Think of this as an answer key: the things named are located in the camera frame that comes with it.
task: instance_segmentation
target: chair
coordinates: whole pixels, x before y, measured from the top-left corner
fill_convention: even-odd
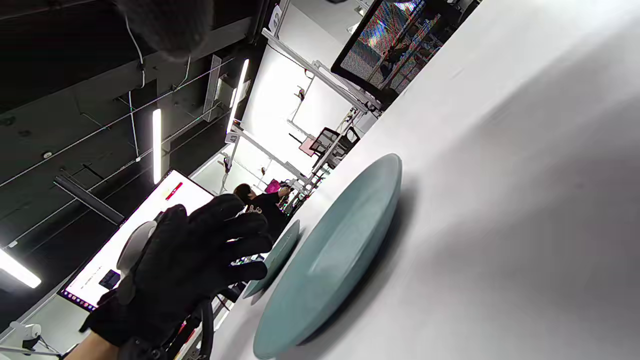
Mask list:
[[[349,134],[351,134],[353,141],[349,139]],[[330,129],[329,127],[324,128],[320,132],[320,135],[318,135],[314,143],[309,147],[310,150],[314,151],[315,154],[318,155],[318,160],[314,164],[314,167],[324,157],[327,150],[333,145],[339,136],[340,133]],[[353,126],[349,127],[346,134],[340,138],[338,145],[333,148],[331,156],[327,159],[329,167],[334,169],[340,163],[340,160],[342,160],[342,158],[348,154],[359,141],[360,135],[358,135]]]

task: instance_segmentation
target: monitor screen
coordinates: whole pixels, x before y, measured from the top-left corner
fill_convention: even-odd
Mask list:
[[[129,236],[138,226],[156,219],[174,205],[184,205],[187,214],[190,214],[212,199],[213,195],[207,190],[172,170],[98,253],[67,281],[58,295],[93,311],[100,297],[120,282],[121,275],[116,263]]]

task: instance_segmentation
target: hand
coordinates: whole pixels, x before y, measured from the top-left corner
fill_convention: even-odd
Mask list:
[[[100,300],[83,328],[116,346],[132,337],[159,346],[201,301],[231,284],[263,279],[262,262],[230,265],[273,246],[262,234],[266,219],[256,213],[236,216],[243,208],[227,194],[188,217],[182,205],[167,209],[136,266]]]
[[[278,196],[280,198],[283,198],[287,195],[289,195],[291,193],[291,188],[281,188],[280,190],[278,190]]]

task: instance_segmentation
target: black shirt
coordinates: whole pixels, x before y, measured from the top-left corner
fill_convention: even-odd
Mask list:
[[[278,193],[263,193],[254,197],[246,210],[247,213],[263,214],[267,218],[268,233],[273,241],[280,237],[280,233],[287,223],[287,215],[284,215],[278,208],[279,202]]]

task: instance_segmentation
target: ceramic plate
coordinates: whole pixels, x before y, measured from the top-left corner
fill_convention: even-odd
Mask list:
[[[344,190],[282,274],[260,319],[253,353],[270,359],[300,344],[340,306],[377,253],[396,209],[402,161],[386,155]]]
[[[282,270],[282,267],[287,263],[291,251],[293,251],[295,244],[298,242],[298,235],[300,235],[300,221],[296,220],[284,234],[280,236],[280,239],[264,260],[264,264],[268,270],[267,276],[260,281],[249,282],[249,285],[247,285],[244,291],[243,299],[254,296],[258,291],[268,288],[269,285],[271,285]]]

